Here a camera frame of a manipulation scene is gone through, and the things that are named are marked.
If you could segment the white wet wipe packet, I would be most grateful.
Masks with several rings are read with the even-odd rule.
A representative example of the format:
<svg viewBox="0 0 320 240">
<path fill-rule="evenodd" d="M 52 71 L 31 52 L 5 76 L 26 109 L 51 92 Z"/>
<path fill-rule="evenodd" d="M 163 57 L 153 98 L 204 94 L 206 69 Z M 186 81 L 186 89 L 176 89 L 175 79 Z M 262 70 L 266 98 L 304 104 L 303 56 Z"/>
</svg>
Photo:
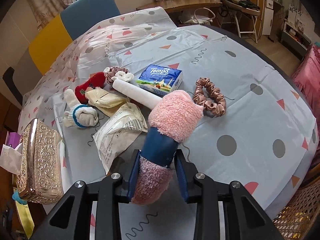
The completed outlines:
<svg viewBox="0 0 320 240">
<path fill-rule="evenodd" d="M 124 152 L 148 126 L 138 106 L 127 102 L 93 135 L 106 173 L 114 159 Z"/>
</svg>

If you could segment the white knit glove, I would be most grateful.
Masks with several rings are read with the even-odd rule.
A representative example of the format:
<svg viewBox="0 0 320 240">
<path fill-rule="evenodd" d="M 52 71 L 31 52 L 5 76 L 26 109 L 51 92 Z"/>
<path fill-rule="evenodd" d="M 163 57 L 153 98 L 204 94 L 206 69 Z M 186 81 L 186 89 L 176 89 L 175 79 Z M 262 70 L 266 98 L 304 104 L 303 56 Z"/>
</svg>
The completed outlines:
<svg viewBox="0 0 320 240">
<path fill-rule="evenodd" d="M 93 107 L 81 104 L 73 90 L 65 90 L 64 99 L 69 108 L 68 111 L 64 112 L 63 117 L 63 124 L 66 127 L 86 128 L 94 127 L 98 123 L 97 111 Z"/>
</svg>

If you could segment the pink satin scrunchie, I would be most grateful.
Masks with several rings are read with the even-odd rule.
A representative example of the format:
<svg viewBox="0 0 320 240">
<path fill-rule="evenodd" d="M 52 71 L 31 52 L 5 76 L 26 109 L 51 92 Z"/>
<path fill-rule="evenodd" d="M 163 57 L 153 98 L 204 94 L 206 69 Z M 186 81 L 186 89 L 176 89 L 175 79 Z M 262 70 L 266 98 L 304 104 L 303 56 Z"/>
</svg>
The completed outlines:
<svg viewBox="0 0 320 240">
<path fill-rule="evenodd" d="M 193 101 L 213 116 L 223 116 L 226 113 L 227 106 L 224 95 L 207 77 L 201 77 L 196 81 Z"/>
</svg>

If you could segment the cream mesh cloth bundle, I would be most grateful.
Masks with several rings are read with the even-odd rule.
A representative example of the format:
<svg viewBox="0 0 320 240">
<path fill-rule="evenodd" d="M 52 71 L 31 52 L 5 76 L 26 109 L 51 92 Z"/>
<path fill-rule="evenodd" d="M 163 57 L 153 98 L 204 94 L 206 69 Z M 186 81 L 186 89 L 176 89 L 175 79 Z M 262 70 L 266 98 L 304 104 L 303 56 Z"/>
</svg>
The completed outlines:
<svg viewBox="0 0 320 240">
<path fill-rule="evenodd" d="M 85 91 L 85 98 L 88 100 L 88 104 L 96 107 L 109 118 L 116 113 L 116 111 L 127 100 L 117 94 L 110 93 L 100 87 L 95 89 L 88 87 Z"/>
</svg>

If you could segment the pink fuzzy sock roll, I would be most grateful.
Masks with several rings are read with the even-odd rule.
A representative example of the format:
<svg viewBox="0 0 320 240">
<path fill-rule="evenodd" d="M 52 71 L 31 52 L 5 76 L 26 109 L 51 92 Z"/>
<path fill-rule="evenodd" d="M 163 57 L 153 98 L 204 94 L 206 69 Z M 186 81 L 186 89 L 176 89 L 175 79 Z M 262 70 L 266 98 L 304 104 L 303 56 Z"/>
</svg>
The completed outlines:
<svg viewBox="0 0 320 240">
<path fill-rule="evenodd" d="M 192 134 L 203 117 L 203 107 L 183 90 L 162 98 L 150 112 L 149 130 L 139 154 L 139 174 L 131 202 L 149 205 L 167 190 L 172 179 L 170 167 L 179 145 Z"/>
</svg>

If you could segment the red sock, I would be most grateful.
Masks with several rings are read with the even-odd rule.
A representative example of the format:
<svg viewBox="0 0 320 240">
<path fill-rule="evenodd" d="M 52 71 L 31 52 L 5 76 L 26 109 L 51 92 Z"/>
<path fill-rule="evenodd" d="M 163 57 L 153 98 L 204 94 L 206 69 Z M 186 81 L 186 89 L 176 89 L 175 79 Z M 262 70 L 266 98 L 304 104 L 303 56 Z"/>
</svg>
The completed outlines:
<svg viewBox="0 0 320 240">
<path fill-rule="evenodd" d="M 75 96 L 81 104 L 87 104 L 88 100 L 85 97 L 85 92 L 88 88 L 95 89 L 96 87 L 103 88 L 106 77 L 103 72 L 97 72 L 92 75 L 85 83 L 75 88 Z"/>
</svg>

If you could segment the white foam roll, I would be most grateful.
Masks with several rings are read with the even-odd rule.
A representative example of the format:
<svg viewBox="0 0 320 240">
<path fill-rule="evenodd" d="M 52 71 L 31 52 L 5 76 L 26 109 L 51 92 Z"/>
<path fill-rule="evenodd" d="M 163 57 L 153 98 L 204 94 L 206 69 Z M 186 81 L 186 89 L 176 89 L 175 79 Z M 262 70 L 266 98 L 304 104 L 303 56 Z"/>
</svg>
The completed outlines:
<svg viewBox="0 0 320 240">
<path fill-rule="evenodd" d="M 121 94 L 124 94 L 125 96 L 135 100 L 145 107 L 148 107 L 149 109 L 154 109 L 162 100 L 161 97 L 123 80 L 115 80 L 112 87 Z"/>
</svg>

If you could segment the blue Tempo tissue pack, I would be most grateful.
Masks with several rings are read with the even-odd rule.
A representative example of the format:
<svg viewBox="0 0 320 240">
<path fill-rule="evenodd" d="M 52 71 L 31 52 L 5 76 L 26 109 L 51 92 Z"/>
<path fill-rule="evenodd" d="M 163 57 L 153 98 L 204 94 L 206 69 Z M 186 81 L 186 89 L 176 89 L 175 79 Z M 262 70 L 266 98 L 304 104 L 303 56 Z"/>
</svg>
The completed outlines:
<svg viewBox="0 0 320 240">
<path fill-rule="evenodd" d="M 181 70 L 151 64 L 140 74 L 136 84 L 157 96 L 165 96 L 178 90 L 182 81 Z"/>
</svg>

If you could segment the wicker chair seat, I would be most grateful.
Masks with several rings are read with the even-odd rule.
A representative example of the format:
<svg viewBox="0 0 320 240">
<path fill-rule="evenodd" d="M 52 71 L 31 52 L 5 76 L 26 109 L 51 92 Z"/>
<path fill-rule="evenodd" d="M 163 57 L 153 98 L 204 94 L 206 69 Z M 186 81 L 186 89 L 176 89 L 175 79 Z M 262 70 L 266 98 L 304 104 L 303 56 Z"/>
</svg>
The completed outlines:
<svg viewBox="0 0 320 240">
<path fill-rule="evenodd" d="M 307 239 L 319 219 L 319 180 L 298 189 L 273 220 L 283 239 Z"/>
</svg>

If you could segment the ornate gold tissue box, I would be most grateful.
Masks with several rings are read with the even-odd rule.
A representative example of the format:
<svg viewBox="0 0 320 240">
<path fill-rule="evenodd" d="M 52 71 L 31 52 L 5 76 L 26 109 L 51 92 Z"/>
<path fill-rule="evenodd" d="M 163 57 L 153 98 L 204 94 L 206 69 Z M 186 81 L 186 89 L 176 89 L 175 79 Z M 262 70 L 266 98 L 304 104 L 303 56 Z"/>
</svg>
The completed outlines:
<svg viewBox="0 0 320 240">
<path fill-rule="evenodd" d="M 52 204 L 63 196 L 60 142 L 58 131 L 35 118 L 24 129 L 21 172 L 17 176 L 18 195 L 22 200 Z"/>
</svg>

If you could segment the purple tissue carton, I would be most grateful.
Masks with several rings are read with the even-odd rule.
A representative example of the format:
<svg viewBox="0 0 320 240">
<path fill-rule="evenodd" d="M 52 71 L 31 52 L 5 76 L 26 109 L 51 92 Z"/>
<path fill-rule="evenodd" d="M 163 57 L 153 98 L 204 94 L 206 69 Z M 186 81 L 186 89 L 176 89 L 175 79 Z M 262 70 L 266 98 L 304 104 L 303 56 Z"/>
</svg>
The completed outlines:
<svg viewBox="0 0 320 240">
<path fill-rule="evenodd" d="M 5 145 L 16 148 L 20 142 L 21 136 L 16 132 L 7 132 L 7 136 L 5 139 Z"/>
</svg>

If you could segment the pink ruffled bedding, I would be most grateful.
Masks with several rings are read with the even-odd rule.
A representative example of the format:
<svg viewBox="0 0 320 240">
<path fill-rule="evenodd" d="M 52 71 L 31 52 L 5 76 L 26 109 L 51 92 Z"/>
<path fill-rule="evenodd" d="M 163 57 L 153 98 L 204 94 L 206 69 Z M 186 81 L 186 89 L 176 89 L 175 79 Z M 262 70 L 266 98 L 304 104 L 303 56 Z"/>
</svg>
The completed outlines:
<svg viewBox="0 0 320 240">
<path fill-rule="evenodd" d="M 313 44 L 292 76 L 293 83 L 304 94 L 319 121 L 319 46 Z"/>
</svg>

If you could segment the grey yellow blue sofa back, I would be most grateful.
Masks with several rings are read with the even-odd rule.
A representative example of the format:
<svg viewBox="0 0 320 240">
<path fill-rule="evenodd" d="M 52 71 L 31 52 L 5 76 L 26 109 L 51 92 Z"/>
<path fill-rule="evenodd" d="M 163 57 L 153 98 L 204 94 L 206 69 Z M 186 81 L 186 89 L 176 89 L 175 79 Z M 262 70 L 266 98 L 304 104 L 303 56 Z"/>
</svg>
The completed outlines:
<svg viewBox="0 0 320 240">
<path fill-rule="evenodd" d="M 77 0 L 55 16 L 31 41 L 14 67 L 13 81 L 20 93 L 31 91 L 73 41 L 97 23 L 118 15 L 114 0 Z"/>
</svg>

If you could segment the white basket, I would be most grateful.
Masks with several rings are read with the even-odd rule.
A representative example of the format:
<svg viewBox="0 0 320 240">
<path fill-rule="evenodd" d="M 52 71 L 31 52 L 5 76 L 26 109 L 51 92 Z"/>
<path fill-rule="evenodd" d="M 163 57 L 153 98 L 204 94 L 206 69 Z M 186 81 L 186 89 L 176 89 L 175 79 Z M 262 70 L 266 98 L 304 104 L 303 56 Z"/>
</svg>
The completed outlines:
<svg viewBox="0 0 320 240">
<path fill-rule="evenodd" d="M 211 25 L 215 18 L 216 15 L 212 10 L 202 7 L 195 9 L 192 14 L 186 16 L 181 22 L 184 24 Z"/>
</svg>

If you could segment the wooden side desk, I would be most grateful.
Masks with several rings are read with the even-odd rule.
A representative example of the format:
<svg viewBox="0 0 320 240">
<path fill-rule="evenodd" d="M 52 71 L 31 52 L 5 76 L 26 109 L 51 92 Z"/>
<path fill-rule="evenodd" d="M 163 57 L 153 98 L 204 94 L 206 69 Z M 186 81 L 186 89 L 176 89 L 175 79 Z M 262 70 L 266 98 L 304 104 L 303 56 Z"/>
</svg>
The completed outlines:
<svg viewBox="0 0 320 240">
<path fill-rule="evenodd" d="M 136 10 L 139 11 L 154 7 L 162 7 L 167 14 L 169 14 L 188 9 L 199 9 L 202 7 L 210 9 L 213 7 L 219 7 L 221 4 L 222 2 L 220 0 L 163 0 L 137 7 Z"/>
</svg>

